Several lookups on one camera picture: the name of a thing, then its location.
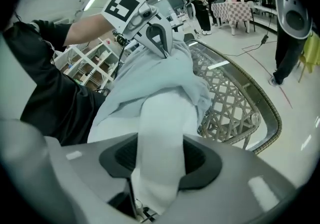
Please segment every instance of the floor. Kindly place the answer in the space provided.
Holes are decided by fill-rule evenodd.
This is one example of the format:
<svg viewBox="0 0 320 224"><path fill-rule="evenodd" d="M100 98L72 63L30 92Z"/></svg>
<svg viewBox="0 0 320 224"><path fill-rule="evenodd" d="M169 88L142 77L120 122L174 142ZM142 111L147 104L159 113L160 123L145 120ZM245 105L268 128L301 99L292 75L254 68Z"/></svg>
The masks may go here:
<svg viewBox="0 0 320 224"><path fill-rule="evenodd" d="M185 22L184 33L193 33L192 22ZM201 31L198 21L196 30ZM230 58L249 73L269 96L282 119L280 137L258 156L287 177L296 187L308 181L320 155L320 67L312 74L307 71L298 83L303 65L295 67L282 87L269 85L268 79L275 71L277 35L269 32L267 43L257 48L267 30L253 25L250 33L239 23L232 36L231 28L212 26L211 35L201 35L200 41L210 45ZM248 148L264 138L266 126L262 123L251 136Z"/></svg>

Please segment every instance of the black pants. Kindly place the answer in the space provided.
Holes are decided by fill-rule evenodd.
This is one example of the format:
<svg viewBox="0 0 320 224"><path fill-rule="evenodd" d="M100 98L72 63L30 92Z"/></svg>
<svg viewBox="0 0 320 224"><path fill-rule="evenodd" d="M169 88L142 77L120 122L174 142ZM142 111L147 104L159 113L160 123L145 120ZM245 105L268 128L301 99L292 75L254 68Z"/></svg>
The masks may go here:
<svg viewBox="0 0 320 224"><path fill-rule="evenodd" d="M213 11L212 11L211 4L212 4L212 2L209 2L209 11L210 11L210 15L212 16L212 21L213 21L213 23L215 24L215 23L217 23L217 19L216 19L215 16L214 16L214 13L213 13Z"/></svg>
<svg viewBox="0 0 320 224"><path fill-rule="evenodd" d="M201 29L205 31L211 30L209 13L206 10L206 7L202 5L200 0L194 0L193 4L195 8L195 16L198 19Z"/></svg>
<svg viewBox="0 0 320 224"><path fill-rule="evenodd" d="M276 72L273 75L275 81L278 84L282 84L297 64L307 39L296 39L289 36L282 29L279 21L277 22L277 32L277 49L275 52Z"/></svg>

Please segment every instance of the light blue towel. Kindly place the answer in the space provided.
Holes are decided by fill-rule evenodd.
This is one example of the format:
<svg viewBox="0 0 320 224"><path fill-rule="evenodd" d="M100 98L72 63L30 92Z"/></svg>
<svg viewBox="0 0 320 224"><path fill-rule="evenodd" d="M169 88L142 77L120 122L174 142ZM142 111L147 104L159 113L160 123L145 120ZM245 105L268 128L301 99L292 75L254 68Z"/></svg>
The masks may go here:
<svg viewBox="0 0 320 224"><path fill-rule="evenodd" d="M137 48L121 67L113 89L100 107L92 126L107 117L137 117L144 101L164 88L182 87L197 108L198 125L211 105L207 82L193 73L189 48L179 33L167 59Z"/></svg>

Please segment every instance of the window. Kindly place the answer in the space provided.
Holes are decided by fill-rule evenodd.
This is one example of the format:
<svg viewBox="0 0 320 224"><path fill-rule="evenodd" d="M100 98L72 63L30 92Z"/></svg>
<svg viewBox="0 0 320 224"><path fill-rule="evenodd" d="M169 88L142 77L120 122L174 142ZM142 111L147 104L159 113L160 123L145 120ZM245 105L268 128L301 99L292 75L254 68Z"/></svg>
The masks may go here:
<svg viewBox="0 0 320 224"><path fill-rule="evenodd" d="M172 12L177 15L182 13L184 10L183 0L147 0L147 3L159 8L159 11L165 17L170 16Z"/></svg>

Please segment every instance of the sneaker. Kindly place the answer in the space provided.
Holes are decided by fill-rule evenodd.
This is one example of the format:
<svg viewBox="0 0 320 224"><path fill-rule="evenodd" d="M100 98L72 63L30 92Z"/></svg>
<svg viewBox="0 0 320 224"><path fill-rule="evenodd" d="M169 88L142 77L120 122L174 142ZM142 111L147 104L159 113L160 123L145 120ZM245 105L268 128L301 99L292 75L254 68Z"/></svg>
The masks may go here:
<svg viewBox="0 0 320 224"><path fill-rule="evenodd" d="M278 83L276 82L275 77L272 76L272 77L269 79L269 84L270 84L271 86L282 86L284 83L282 82L281 84L278 84Z"/></svg>

